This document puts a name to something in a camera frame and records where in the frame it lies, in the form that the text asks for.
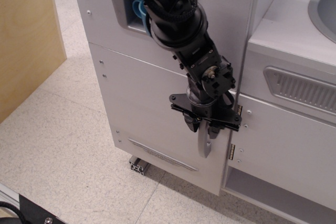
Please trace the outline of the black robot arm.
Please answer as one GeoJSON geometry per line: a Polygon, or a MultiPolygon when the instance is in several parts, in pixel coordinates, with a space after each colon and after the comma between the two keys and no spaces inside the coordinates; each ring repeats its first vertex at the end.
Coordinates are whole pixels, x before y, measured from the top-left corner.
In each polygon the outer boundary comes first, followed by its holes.
{"type": "Polygon", "coordinates": [[[186,71],[187,92],[171,95],[171,108],[183,114],[191,131],[204,130],[211,139],[221,129],[238,131],[233,68],[209,37],[202,6],[197,0],[144,0],[144,8],[150,36],[186,71]]]}

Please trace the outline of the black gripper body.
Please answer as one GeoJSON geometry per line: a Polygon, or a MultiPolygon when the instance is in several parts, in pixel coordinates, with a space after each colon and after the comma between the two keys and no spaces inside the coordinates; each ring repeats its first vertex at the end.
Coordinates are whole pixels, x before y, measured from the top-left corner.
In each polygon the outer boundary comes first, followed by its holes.
{"type": "Polygon", "coordinates": [[[220,124],[222,129],[239,131],[241,116],[233,109],[234,98],[230,93],[225,93],[227,98],[220,97],[209,103],[200,104],[190,101],[186,93],[172,94],[169,97],[171,109],[182,114],[193,113],[198,115],[200,122],[206,120],[209,123],[220,124]]]}

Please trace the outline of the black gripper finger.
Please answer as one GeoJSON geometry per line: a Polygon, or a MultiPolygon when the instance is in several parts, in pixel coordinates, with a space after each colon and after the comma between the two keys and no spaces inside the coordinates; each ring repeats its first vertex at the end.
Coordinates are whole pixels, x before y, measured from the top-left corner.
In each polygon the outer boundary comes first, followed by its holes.
{"type": "Polygon", "coordinates": [[[208,124],[209,139],[211,140],[216,139],[221,129],[222,129],[222,126],[220,124],[209,123],[208,124]]]}
{"type": "Polygon", "coordinates": [[[192,132],[197,132],[200,126],[200,120],[202,118],[200,118],[198,115],[193,114],[193,113],[189,114],[185,112],[183,115],[184,115],[184,121],[187,124],[188,128],[192,132]]]}

